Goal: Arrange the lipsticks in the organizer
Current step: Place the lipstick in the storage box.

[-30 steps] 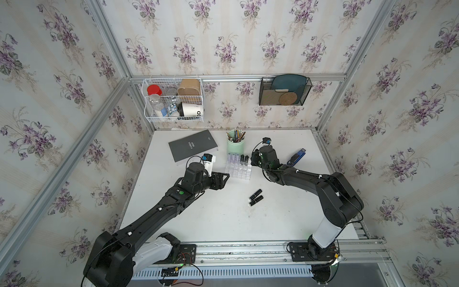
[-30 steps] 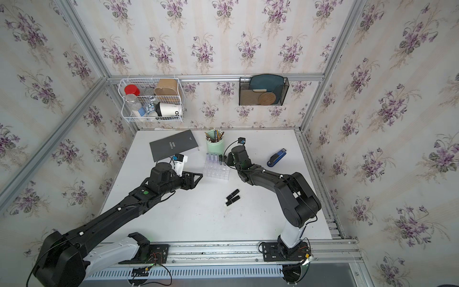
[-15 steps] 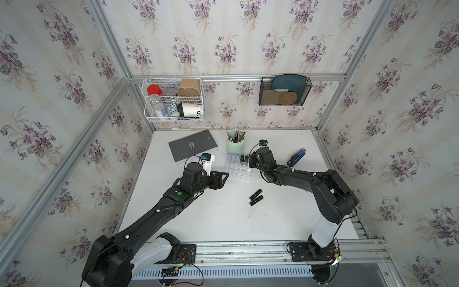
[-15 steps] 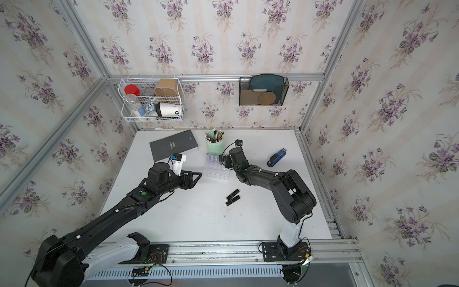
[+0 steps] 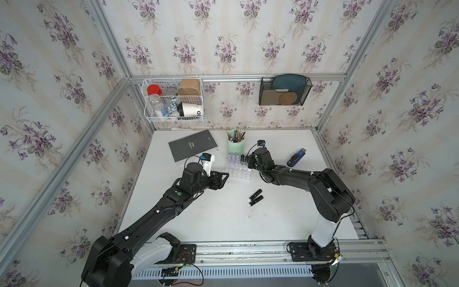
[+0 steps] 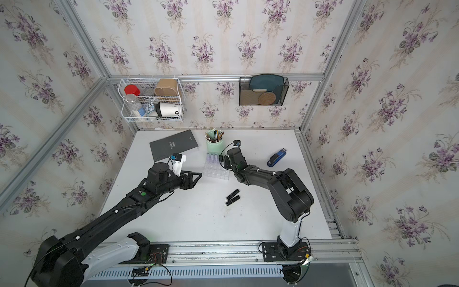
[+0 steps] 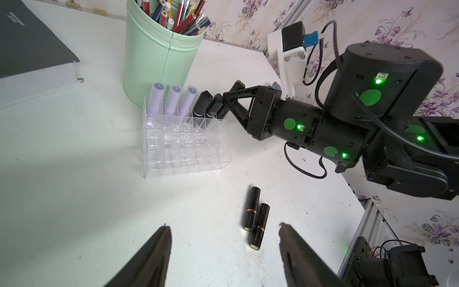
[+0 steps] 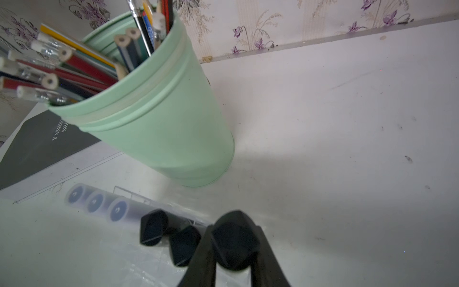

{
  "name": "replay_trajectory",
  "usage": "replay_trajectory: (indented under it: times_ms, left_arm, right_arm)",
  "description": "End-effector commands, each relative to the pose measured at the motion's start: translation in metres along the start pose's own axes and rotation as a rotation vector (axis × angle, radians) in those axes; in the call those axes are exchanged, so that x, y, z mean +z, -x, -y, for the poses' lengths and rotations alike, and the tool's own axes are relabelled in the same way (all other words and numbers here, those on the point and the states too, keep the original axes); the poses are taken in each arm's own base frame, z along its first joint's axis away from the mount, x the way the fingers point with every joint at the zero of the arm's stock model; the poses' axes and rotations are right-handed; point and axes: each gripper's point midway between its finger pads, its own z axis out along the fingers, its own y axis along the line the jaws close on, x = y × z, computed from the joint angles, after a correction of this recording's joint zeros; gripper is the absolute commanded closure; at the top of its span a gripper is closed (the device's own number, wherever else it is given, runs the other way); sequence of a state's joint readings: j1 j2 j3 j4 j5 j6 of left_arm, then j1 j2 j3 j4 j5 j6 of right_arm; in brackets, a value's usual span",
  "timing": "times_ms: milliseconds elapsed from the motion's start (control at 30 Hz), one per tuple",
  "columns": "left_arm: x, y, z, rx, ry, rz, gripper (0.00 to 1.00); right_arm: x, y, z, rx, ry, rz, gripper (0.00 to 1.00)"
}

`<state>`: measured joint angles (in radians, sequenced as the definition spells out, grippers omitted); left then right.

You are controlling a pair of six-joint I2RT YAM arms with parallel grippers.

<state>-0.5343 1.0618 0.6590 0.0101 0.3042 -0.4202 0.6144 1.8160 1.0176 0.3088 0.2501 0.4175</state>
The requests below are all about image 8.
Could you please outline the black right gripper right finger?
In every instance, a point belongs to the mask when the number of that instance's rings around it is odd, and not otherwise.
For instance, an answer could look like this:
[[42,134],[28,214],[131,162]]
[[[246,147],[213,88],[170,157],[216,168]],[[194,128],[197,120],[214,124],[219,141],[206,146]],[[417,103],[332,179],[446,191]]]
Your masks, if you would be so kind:
[[261,227],[255,229],[259,251],[251,264],[252,287],[290,287]]

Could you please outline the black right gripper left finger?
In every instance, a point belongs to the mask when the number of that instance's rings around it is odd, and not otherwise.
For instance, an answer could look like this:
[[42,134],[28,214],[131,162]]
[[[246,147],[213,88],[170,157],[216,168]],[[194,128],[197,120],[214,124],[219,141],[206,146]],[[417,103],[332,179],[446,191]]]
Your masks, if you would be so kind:
[[216,259],[213,250],[212,228],[213,225],[206,229],[178,287],[215,286]]

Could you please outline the black lipstick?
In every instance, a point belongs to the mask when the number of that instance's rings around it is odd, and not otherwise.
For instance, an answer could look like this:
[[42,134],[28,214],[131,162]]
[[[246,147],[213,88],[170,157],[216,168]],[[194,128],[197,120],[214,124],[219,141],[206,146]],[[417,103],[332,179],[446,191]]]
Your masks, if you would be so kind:
[[158,245],[168,229],[169,219],[165,211],[157,209],[141,218],[139,242],[143,246]]
[[169,238],[169,251],[173,265],[186,267],[202,239],[202,231],[195,226],[187,226]]
[[211,230],[216,261],[231,271],[242,271],[251,265],[261,246],[255,228],[255,223],[241,210],[220,217]]

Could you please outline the clear acrylic lipstick organizer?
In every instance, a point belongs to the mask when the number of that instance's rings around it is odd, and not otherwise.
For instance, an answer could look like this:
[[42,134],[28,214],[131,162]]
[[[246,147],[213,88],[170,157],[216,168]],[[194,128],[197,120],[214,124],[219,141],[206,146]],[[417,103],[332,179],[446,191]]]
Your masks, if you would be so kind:
[[65,204],[119,227],[126,243],[113,251],[127,262],[125,286],[175,287],[209,223],[121,187],[104,191],[76,184]]

